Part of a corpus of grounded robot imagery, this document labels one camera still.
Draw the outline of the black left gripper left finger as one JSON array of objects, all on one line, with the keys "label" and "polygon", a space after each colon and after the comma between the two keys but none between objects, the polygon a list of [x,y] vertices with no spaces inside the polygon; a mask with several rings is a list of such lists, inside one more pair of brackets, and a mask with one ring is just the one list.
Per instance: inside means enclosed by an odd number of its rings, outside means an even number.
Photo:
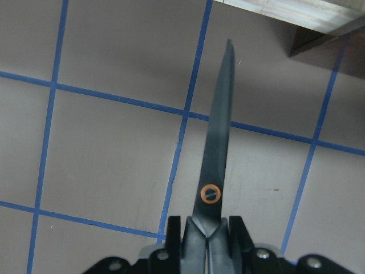
[{"label": "black left gripper left finger", "polygon": [[126,259],[111,256],[101,259],[85,273],[180,273],[180,224],[179,216],[171,216],[164,245],[133,265]]}]

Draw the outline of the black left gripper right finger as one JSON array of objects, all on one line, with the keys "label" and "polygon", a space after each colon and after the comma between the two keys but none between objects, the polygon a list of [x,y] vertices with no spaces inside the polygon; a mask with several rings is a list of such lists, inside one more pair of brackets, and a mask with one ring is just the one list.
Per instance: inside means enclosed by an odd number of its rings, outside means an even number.
[{"label": "black left gripper right finger", "polygon": [[270,248],[256,247],[240,216],[229,218],[230,254],[239,273],[350,273],[338,263],[308,254],[292,264]]}]

